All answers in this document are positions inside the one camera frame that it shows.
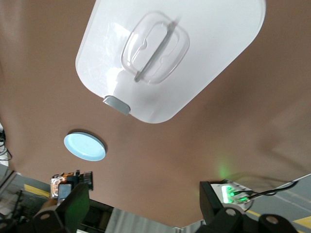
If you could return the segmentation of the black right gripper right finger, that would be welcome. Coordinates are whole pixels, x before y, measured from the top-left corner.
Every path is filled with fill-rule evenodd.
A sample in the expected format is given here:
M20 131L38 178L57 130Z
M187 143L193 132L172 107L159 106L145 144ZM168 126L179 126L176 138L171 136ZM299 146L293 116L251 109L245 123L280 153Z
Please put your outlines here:
M296 228L282 216L263 214L253 220L235 207L224 207L210 182L200 182L200 209L205 225L200 233L295 233Z

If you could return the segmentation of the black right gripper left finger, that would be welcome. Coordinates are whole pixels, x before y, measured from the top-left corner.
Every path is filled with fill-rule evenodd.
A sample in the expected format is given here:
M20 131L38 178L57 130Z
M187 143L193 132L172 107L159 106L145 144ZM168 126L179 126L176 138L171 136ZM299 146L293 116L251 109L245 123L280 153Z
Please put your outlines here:
M41 209L32 219L36 233L75 233L90 207L87 184L78 184L61 204Z

